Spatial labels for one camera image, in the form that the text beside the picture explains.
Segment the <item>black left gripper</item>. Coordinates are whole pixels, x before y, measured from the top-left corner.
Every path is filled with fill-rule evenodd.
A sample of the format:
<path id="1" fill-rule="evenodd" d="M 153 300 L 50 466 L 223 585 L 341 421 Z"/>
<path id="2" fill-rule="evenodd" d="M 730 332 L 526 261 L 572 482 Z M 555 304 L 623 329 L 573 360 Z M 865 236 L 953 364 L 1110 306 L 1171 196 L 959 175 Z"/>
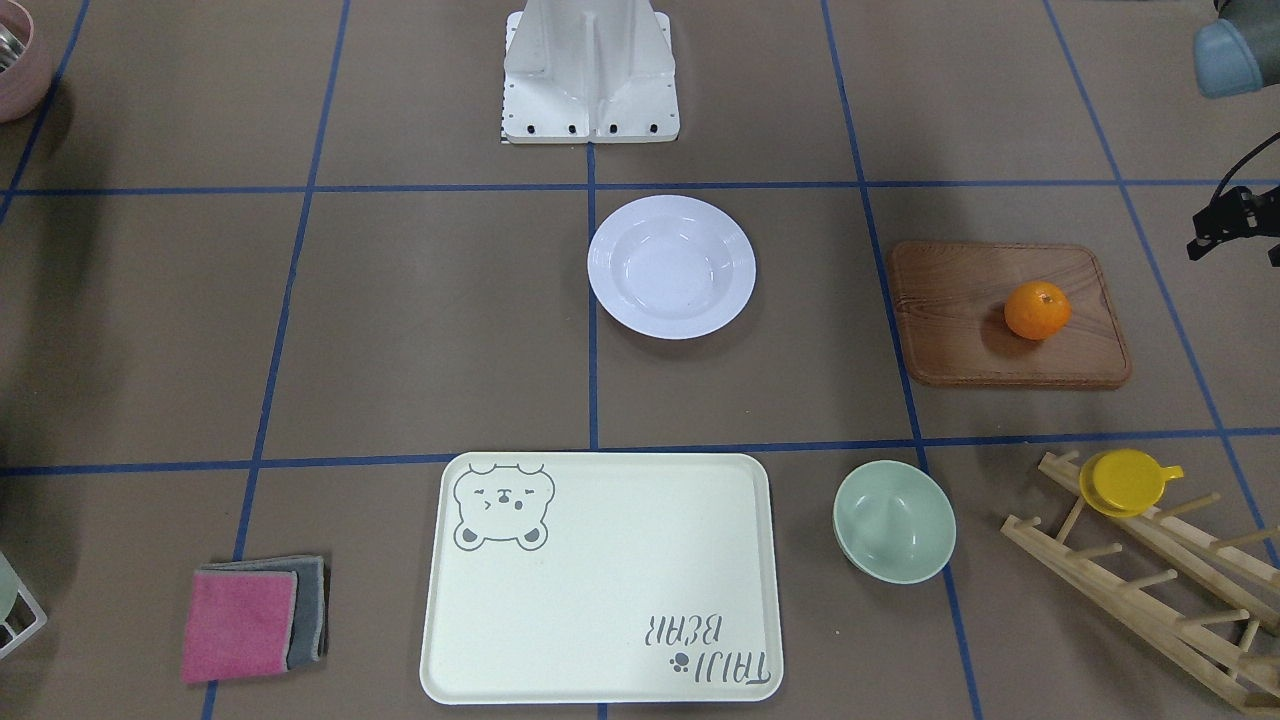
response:
<path id="1" fill-rule="evenodd" d="M 1253 193 L 1235 186 L 1215 196 L 1219 229 L 1197 229 L 1187 243 L 1187 256 L 1196 263 L 1219 245 L 1253 237 L 1279 238 L 1279 187 Z"/>

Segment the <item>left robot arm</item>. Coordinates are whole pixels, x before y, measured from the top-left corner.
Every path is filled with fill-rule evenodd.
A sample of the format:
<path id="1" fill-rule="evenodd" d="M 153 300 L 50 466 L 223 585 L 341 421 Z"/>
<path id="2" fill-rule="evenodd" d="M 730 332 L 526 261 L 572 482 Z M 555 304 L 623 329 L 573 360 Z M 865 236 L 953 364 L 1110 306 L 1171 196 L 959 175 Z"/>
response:
<path id="1" fill-rule="evenodd" d="M 1199 28 L 1193 42 L 1196 82 L 1206 99 L 1254 94 L 1279 82 L 1279 3 L 1216 1 L 1216 19 Z M 1187 256 L 1199 261 L 1234 240 L 1279 237 L 1279 188 L 1254 192 L 1234 182 L 1265 150 L 1277 145 L 1271 133 L 1236 160 L 1216 184 L 1210 201 L 1193 215 L 1196 236 Z"/>

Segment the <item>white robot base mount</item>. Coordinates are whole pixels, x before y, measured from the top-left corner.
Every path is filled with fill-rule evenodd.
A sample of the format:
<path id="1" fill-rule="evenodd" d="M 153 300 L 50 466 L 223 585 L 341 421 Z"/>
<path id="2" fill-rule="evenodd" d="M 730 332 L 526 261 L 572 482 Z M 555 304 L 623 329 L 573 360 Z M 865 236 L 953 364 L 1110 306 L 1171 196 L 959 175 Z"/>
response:
<path id="1" fill-rule="evenodd" d="M 507 143 L 664 143 L 681 132 L 669 17 L 649 1 L 529 1 L 506 18 Z"/>

